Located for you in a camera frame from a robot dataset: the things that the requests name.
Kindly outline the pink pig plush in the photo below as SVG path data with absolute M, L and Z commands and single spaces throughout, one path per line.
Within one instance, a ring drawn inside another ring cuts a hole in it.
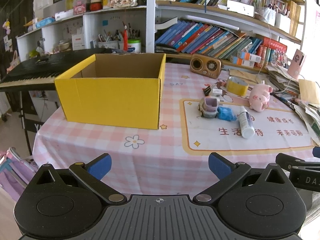
M 270 94 L 273 88 L 264 83 L 256 84 L 249 95 L 249 107 L 256 112 L 262 112 L 269 106 Z

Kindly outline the white spray bottle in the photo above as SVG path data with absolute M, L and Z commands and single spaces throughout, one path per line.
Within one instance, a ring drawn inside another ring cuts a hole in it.
M 255 135 L 255 129 L 251 120 L 251 116 L 244 106 L 240 107 L 240 113 L 238 116 L 241 136 L 245 139 L 250 139 Z

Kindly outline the black electronic keyboard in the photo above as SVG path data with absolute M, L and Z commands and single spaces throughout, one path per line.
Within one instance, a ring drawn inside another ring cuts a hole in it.
M 110 54 L 110 48 L 94 48 L 47 55 L 23 61 L 1 79 L 1 91 L 54 90 L 54 80 L 94 54 Z

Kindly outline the blue wrapper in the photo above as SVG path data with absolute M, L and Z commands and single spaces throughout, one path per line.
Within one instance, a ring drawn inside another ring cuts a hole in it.
M 233 113 L 233 110 L 229 107 L 222 107 L 222 106 L 218 107 L 216 117 L 218 119 L 224 120 L 224 121 L 236 121 L 237 120 L 237 117 Z

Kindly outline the white power adapter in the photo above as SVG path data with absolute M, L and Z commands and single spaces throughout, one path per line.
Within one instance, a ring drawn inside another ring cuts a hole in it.
M 222 94 L 223 94 L 223 90 L 218 88 L 212 88 L 209 93 L 210 96 L 215 96 L 215 97 L 221 97 Z

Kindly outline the yellow tape roll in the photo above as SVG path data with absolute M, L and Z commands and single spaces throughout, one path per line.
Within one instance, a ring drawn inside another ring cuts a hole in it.
M 248 88 L 249 84 L 239 77 L 230 76 L 227 80 L 227 91 L 237 96 L 246 96 Z

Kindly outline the row of leaning books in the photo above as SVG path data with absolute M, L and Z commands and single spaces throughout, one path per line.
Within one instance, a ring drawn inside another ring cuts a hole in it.
M 264 68 L 287 64 L 287 46 L 268 37 L 232 31 L 220 25 L 178 20 L 155 40 L 155 52 L 201 54 L 232 64 Z

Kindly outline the brown retro radio speaker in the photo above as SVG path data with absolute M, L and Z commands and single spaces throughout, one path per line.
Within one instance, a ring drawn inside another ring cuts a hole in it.
M 190 60 L 190 70 L 212 79 L 217 79 L 221 73 L 222 63 L 213 57 L 202 54 L 193 54 Z

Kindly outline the brown envelope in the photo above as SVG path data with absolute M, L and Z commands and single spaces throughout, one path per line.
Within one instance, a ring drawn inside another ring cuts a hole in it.
M 319 105 L 319 85 L 315 81 L 299 79 L 300 98 L 308 103 Z

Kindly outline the stack of papers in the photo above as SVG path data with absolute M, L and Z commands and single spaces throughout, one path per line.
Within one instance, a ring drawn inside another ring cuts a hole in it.
M 300 98 L 298 79 L 293 79 L 287 69 L 278 65 L 267 65 L 269 81 L 274 86 L 272 95 L 290 107 L 306 124 L 311 139 L 319 146 L 319 105 L 308 103 Z

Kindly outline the black binder clip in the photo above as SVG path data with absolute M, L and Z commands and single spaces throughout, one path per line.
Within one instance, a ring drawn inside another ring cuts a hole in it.
M 209 96 L 212 91 L 212 87 L 207 86 L 206 88 L 203 88 L 202 90 L 203 90 L 204 96 Z

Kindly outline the grey purple toy car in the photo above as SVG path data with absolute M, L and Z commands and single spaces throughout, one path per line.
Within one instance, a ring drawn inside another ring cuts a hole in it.
M 217 115 L 217 109 L 220 104 L 220 99 L 217 97 L 204 97 L 199 101 L 199 112 L 204 118 L 215 118 Z

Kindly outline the white bookshelf unit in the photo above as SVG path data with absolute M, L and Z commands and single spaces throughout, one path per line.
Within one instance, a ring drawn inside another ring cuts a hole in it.
M 21 61 L 57 53 L 61 46 L 123 50 L 125 27 L 128 40 L 141 40 L 141 52 L 154 53 L 156 38 L 178 20 L 268 36 L 286 46 L 302 44 L 305 31 L 305 0 L 138 0 L 136 7 L 121 9 L 110 7 L 110 0 L 74 0 L 68 9 L 67 1 L 60 0 L 60 9 L 34 19 L 33 30 L 16 38 Z

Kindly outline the yellow cardboard box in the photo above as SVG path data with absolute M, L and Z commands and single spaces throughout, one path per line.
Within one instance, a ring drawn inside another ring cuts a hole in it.
M 94 54 L 54 82 L 68 121 L 158 129 L 165 54 Z

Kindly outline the red bottle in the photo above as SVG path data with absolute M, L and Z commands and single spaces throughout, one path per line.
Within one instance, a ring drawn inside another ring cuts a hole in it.
M 125 27 L 123 32 L 123 51 L 128 50 L 128 34 L 127 34 L 127 28 Z

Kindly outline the pink checkered tablecloth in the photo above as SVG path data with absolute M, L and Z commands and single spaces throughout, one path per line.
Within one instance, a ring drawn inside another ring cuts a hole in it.
M 223 88 L 228 76 L 224 70 L 214 80 L 187 65 L 167 64 L 157 130 L 68 122 L 58 109 L 38 131 L 33 157 L 38 165 L 67 168 L 108 153 L 112 168 L 103 181 L 117 191 L 189 195 L 217 181 L 208 167 L 212 152 L 256 168 L 265 168 L 279 153 L 314 161 L 315 143 L 305 123 L 277 99 L 261 113 L 251 111 L 255 135 L 250 139 L 241 136 L 237 121 L 200 116 L 203 88 Z

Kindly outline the white green lidded jar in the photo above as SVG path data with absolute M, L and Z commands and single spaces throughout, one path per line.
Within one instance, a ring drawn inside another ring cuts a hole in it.
M 140 53 L 142 51 L 142 43 L 140 39 L 129 39 L 127 42 L 128 53 Z

